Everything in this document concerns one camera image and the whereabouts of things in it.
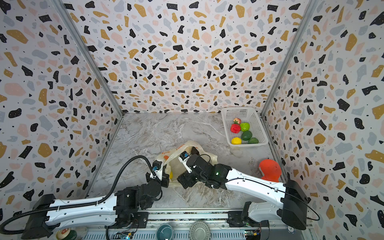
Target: wall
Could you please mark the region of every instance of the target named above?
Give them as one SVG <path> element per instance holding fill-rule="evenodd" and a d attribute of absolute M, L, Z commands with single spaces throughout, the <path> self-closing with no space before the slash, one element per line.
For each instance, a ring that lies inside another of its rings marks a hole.
<path fill-rule="evenodd" d="M 50 2 L 1 8 L 0 221 L 43 194 L 84 198 L 118 121 Z"/>
<path fill-rule="evenodd" d="M 266 116 L 319 239 L 384 239 L 383 10 L 319 1 Z"/>
<path fill-rule="evenodd" d="M 65 0 L 124 112 L 261 110 L 306 1 Z"/>

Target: gray marble surface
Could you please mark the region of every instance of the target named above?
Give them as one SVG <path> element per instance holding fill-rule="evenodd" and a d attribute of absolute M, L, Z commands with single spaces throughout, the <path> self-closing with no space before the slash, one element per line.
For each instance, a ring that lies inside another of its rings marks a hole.
<path fill-rule="evenodd" d="M 241 172 L 261 177 L 260 161 L 273 159 L 268 145 L 231 149 L 225 137 L 221 114 L 126 114 L 89 197 L 108 193 L 121 166 L 136 155 L 146 156 L 152 162 L 158 154 L 194 140 L 206 152 L 218 156 L 218 163 L 229 165 Z M 130 163 L 115 188 L 146 183 L 148 166 L 141 160 Z M 242 208 L 246 201 L 263 202 L 248 194 L 223 189 L 210 189 L 202 183 L 194 187 L 162 188 L 163 197 L 153 208 Z"/>

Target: red toy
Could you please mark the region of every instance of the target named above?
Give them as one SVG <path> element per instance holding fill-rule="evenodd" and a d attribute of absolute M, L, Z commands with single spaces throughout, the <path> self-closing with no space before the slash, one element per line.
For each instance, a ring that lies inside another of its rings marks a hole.
<path fill-rule="evenodd" d="M 272 182 L 279 182 L 281 168 L 277 162 L 271 159 L 262 160 L 259 170 L 263 174 L 262 179 Z"/>
<path fill-rule="evenodd" d="M 241 130 L 241 127 L 239 124 L 232 124 L 231 126 L 231 132 L 233 133 L 239 133 Z"/>

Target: white plastic basket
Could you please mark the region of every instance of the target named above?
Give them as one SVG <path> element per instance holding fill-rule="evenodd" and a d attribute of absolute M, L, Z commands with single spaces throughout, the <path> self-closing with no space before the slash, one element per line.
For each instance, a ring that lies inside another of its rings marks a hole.
<path fill-rule="evenodd" d="M 268 144 L 268 138 L 265 134 L 265 130 L 260 121 L 260 118 L 256 110 L 252 107 L 230 107 L 221 109 L 221 116 L 223 117 L 223 124 L 225 129 L 225 135 L 227 136 L 227 142 L 232 147 L 257 147 Z M 252 137 L 259 140 L 259 143 L 248 144 L 248 141 L 243 141 L 241 144 L 232 144 L 231 140 L 234 137 L 241 138 L 239 133 L 231 132 L 231 125 L 234 118 L 240 118 L 241 122 L 247 122 L 250 125 L 249 130 L 252 132 Z"/>

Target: white plastic bag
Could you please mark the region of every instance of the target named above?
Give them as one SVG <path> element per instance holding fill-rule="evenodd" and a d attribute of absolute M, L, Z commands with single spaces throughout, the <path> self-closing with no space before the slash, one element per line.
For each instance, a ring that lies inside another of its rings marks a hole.
<path fill-rule="evenodd" d="M 186 171 L 184 165 L 179 161 L 179 155 L 186 151 L 188 154 L 191 154 L 192 147 L 195 147 L 200 155 L 206 154 L 210 156 L 210 163 L 212 165 L 217 164 L 217 155 L 214 155 L 209 152 L 205 152 L 204 149 L 195 141 L 189 140 L 183 145 L 179 146 L 176 149 L 171 149 L 166 152 L 162 152 L 156 157 L 157 161 L 163 162 L 163 166 L 167 166 L 165 173 L 169 174 L 169 186 L 170 187 L 181 187 L 182 185 L 177 181 L 177 178 Z M 202 156 L 204 160 L 209 161 L 208 156 Z"/>

